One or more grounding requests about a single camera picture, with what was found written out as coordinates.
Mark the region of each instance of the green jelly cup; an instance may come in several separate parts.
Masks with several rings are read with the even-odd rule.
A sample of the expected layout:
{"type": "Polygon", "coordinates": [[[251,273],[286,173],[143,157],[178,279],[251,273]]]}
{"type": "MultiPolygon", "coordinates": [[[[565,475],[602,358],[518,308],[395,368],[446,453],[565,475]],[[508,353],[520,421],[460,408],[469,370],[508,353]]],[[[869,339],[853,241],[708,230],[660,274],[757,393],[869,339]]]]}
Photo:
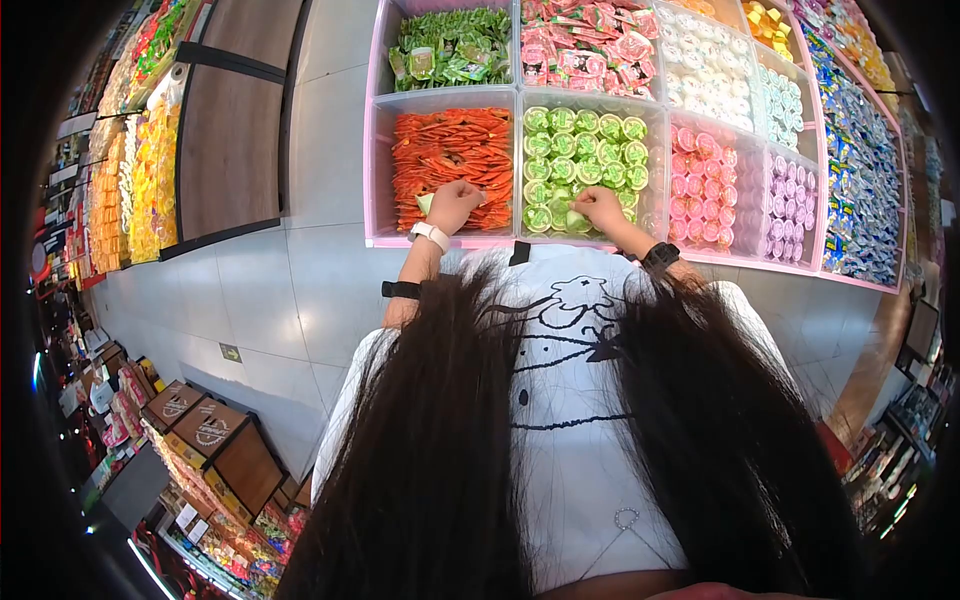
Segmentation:
{"type": "Polygon", "coordinates": [[[577,133],[575,139],[576,142],[576,155],[580,158],[588,158],[590,156],[597,156],[597,146],[600,145],[600,142],[597,140],[597,136],[591,132],[582,132],[577,133]]]}
{"type": "Polygon", "coordinates": [[[549,180],[552,174],[550,161],[542,157],[527,158],[523,163],[523,177],[528,181],[549,180]]]}
{"type": "Polygon", "coordinates": [[[550,111],[545,107],[529,107],[523,113],[523,129],[530,133],[545,132],[550,129],[550,111]]]}
{"type": "Polygon", "coordinates": [[[605,114],[600,117],[600,135],[607,139],[619,141],[623,135],[623,121],[615,114],[605,114]]]}
{"type": "Polygon", "coordinates": [[[627,142],[623,145],[623,163],[628,166],[645,165],[650,153],[643,142],[627,142]]]}
{"type": "Polygon", "coordinates": [[[589,108],[577,110],[577,118],[573,121],[573,129],[577,133],[597,133],[600,131],[600,116],[589,108]]]}
{"type": "Polygon", "coordinates": [[[559,132],[553,134],[550,143],[550,154],[570,158],[577,151],[577,140],[570,133],[559,132]]]}
{"type": "Polygon", "coordinates": [[[593,224],[587,217],[576,210],[566,212],[566,232],[567,233],[587,233],[593,228],[593,224]]]}
{"type": "Polygon", "coordinates": [[[640,141],[647,134],[647,124],[640,117],[626,117],[623,119],[623,136],[627,139],[640,141]]]}
{"type": "Polygon", "coordinates": [[[553,198],[553,185],[549,181],[532,180],[523,185],[523,200],[534,206],[546,206],[553,198]]]}
{"type": "Polygon", "coordinates": [[[523,138],[523,152],[528,156],[544,158],[550,154],[553,139],[547,132],[536,132],[523,138]]]}
{"type": "Polygon", "coordinates": [[[571,183],[577,177],[577,165],[566,156],[557,156],[550,163],[551,179],[557,183],[571,183]]]}
{"type": "Polygon", "coordinates": [[[607,138],[601,139],[600,143],[597,144],[597,160],[600,161],[600,164],[619,161],[620,145],[607,138]]]}
{"type": "Polygon", "coordinates": [[[603,168],[596,160],[582,160],[577,163],[577,180],[586,185],[596,185],[603,177],[603,168]]]}
{"type": "Polygon", "coordinates": [[[636,206],[636,203],[640,202],[640,195],[637,194],[635,190],[627,187],[621,187],[616,190],[616,198],[624,208],[633,208],[636,206]]]}
{"type": "Polygon", "coordinates": [[[573,132],[577,115],[571,108],[556,107],[550,111],[550,129],[557,133],[573,132]]]}
{"type": "Polygon", "coordinates": [[[630,189],[636,191],[646,187],[647,182],[650,179],[650,174],[647,172],[647,168],[642,164],[627,168],[627,171],[624,175],[627,178],[627,185],[630,186],[630,189]]]}
{"type": "Polygon", "coordinates": [[[627,167],[619,160],[603,165],[603,184],[609,188],[623,185],[627,179],[627,167]]]}
{"type": "Polygon", "coordinates": [[[523,209],[523,225],[534,233],[543,233],[550,229],[553,215],[546,206],[527,206],[523,209]]]}

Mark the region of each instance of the black wristband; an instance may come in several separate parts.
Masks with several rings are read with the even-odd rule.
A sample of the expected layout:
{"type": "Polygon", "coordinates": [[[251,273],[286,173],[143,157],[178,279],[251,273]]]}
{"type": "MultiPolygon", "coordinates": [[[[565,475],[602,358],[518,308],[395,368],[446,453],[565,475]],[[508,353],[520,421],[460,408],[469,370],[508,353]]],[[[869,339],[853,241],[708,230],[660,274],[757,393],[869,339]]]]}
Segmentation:
{"type": "Polygon", "coordinates": [[[380,296],[384,298],[420,299],[420,284],[410,281],[384,281],[380,284],[380,296]]]}

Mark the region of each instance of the white t-shirt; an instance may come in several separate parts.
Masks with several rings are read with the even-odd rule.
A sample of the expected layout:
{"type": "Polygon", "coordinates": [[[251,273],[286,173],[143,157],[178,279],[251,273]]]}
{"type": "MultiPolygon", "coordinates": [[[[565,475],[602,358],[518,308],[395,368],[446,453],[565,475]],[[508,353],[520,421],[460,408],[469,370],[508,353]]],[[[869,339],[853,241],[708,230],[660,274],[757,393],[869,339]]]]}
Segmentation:
{"type": "MultiPolygon", "coordinates": [[[[624,454],[627,422],[606,393],[612,380],[605,342],[614,332],[615,299],[625,281],[642,288],[647,275],[622,256],[594,249],[536,245],[529,262],[508,267],[512,254],[472,252],[464,261],[468,269],[481,261],[502,265],[500,304],[526,309],[511,398],[535,592],[599,575],[685,568],[673,530],[624,454]]],[[[748,339],[786,371],[740,288],[728,281],[710,285],[748,339]]],[[[373,341],[397,335],[378,329],[354,353],[314,466],[312,501],[336,459],[373,341]]]]}

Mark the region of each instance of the black smartwatch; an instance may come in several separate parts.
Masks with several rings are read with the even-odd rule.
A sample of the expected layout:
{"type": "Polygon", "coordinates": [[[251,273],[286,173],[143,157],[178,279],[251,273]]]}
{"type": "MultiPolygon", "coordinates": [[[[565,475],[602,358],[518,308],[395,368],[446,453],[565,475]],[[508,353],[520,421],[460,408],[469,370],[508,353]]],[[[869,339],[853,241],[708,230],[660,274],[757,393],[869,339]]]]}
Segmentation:
{"type": "Polygon", "coordinates": [[[384,281],[380,284],[380,296],[384,298],[420,299],[420,284],[410,281],[384,281]]]}
{"type": "Polygon", "coordinates": [[[640,261],[643,268],[651,275],[662,276],[667,268],[680,260],[680,249],[673,244],[659,242],[650,249],[646,257],[640,261]]]}

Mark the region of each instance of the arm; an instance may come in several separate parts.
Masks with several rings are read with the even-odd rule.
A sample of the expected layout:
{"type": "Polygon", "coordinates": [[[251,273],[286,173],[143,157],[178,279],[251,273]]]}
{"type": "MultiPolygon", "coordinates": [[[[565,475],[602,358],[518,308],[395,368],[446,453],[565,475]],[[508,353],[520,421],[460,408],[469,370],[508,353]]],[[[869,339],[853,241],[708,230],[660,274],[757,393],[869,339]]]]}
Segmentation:
{"type": "MultiPolygon", "coordinates": [[[[484,192],[466,181],[451,181],[442,185],[433,195],[425,221],[449,237],[464,226],[470,212],[486,199],[484,192]]],[[[440,271],[441,256],[443,254],[439,246],[423,236],[417,236],[396,280],[423,283],[436,277],[440,271]]],[[[383,326],[400,328],[417,314],[417,304],[416,300],[409,298],[390,299],[383,316],[383,326]]]]}
{"type": "MultiPolygon", "coordinates": [[[[570,203],[570,208],[587,216],[618,248],[636,254],[640,260],[658,243],[652,235],[627,221],[616,194],[606,187],[588,187],[577,196],[577,202],[570,203]]],[[[670,265],[667,273],[696,286],[706,283],[700,273],[682,258],[670,265]]]]}

